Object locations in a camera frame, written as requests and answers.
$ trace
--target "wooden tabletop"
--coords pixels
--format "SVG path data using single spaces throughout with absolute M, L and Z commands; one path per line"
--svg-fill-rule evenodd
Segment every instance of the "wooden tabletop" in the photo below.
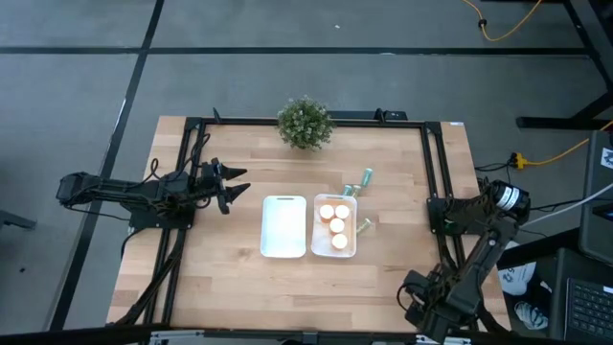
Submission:
M 184 123 L 184 117 L 159 120 L 149 161 L 159 159 L 160 174 L 174 169 Z M 464 126 L 442 126 L 455 196 L 478 195 Z M 206 129 L 211 139 L 202 160 L 218 157 L 228 167 L 245 168 L 248 173 L 227 185 L 252 185 L 230 206 L 230 215 L 223 216 L 215 202 L 196 213 L 180 269 L 173 326 L 415 331 L 397 305 L 397 288 L 410 269 L 426 275 L 439 261 L 425 209 L 429 193 L 417 129 L 339 127 L 331 143 L 318 152 L 290 149 L 272 126 Z M 442 195 L 434 138 L 430 142 Z M 357 198 L 358 221 L 369 218 L 375 227 L 360 234 L 353 258 L 321 258 L 309 249 L 300 259 L 263 257 L 261 206 L 266 196 L 306 198 L 306 247 L 310 248 L 314 197 L 342 193 L 344 184 L 360 182 L 365 168 L 375 172 L 371 185 Z M 123 316 L 147 286 L 160 234 L 159 229 L 148 229 L 127 244 L 108 321 Z M 467 254 L 477 237 L 463 238 Z M 161 318 L 165 291 L 162 287 L 155 320 Z M 483 291 L 488 310 L 508 327 L 495 268 Z M 402 300 L 405 305 L 410 303 L 407 296 Z

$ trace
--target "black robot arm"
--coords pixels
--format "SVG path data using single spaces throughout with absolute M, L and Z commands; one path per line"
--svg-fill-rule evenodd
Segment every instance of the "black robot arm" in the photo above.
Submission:
M 222 214 L 230 213 L 232 203 L 249 186 L 224 187 L 223 180 L 231 180 L 247 172 L 233 169 L 214 158 L 204 163 L 199 177 L 186 172 L 171 172 L 157 180 L 131 182 L 101 178 L 86 172 L 64 176 L 56 198 L 69 209 L 94 200 L 117 202 L 132 214 L 130 226 L 137 230 L 145 227 L 186 228 L 191 225 L 193 212 L 209 205 L 217 197 Z
M 486 185 L 479 196 L 450 198 L 439 211 L 430 212 L 440 212 L 430 218 L 442 218 L 447 233 L 464 233 L 475 222 L 483 229 L 465 264 L 458 269 L 438 264 L 427 277 L 411 270 L 404 279 L 402 288 L 414 298 L 405 319 L 443 343 L 450 329 L 488 315 L 481 284 L 517 235 L 518 226 L 528 220 L 530 198 L 527 192 L 497 180 Z M 488 326 L 491 320 L 482 321 Z

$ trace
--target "gray floor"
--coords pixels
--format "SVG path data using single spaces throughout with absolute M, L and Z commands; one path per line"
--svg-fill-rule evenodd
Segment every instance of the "gray floor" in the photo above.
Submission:
M 530 5 L 479 3 L 492 35 Z M 0 0 L 0 46 L 140 46 L 153 0 Z M 167 1 L 154 46 L 489 47 L 460 0 Z M 494 46 L 577 47 L 558 5 L 544 5 Z M 0 234 L 0 334 L 40 331 L 57 294 L 81 215 L 54 196 L 71 172 L 96 173 L 124 100 L 135 56 L 0 55 L 0 209 L 38 220 Z M 517 116 L 568 116 L 604 91 L 594 64 L 577 57 L 150 56 L 113 177 L 140 179 L 160 115 L 273 116 L 304 94 L 333 109 L 405 110 L 415 120 L 461 121 L 475 164 L 521 151 L 533 159 L 587 133 L 520 130 Z M 582 196 L 585 149 L 538 169 L 511 172 L 534 204 Z M 490 178 L 505 178 L 490 173 Z M 104 211 L 125 215 L 118 207 Z M 553 234 L 570 213 L 535 227 Z M 101 219 L 67 327 L 104 323 L 126 224 Z M 534 240 L 522 234 L 520 242 Z

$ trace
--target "small succulent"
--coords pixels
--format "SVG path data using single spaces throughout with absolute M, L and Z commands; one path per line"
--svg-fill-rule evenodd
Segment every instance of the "small succulent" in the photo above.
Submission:
M 322 143 L 329 143 L 334 121 L 326 107 L 304 96 L 289 103 L 277 114 L 279 134 L 292 148 L 320 150 Z

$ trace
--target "white tray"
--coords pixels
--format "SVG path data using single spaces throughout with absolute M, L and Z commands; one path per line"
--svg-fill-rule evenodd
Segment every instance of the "white tray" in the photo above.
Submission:
M 307 200 L 296 195 L 264 199 L 260 252 L 268 258 L 300 258 L 307 253 Z

